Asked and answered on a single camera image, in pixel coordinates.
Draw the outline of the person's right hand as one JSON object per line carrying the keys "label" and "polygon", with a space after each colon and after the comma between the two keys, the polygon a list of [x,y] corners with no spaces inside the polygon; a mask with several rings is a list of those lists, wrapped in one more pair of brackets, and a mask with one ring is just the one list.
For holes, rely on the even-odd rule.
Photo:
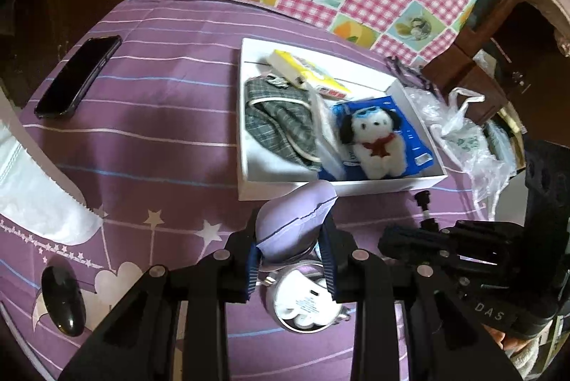
{"label": "person's right hand", "polygon": [[484,328],[496,344],[507,355],[510,362],[523,379],[532,371],[539,355],[539,338],[520,340],[484,325]]}

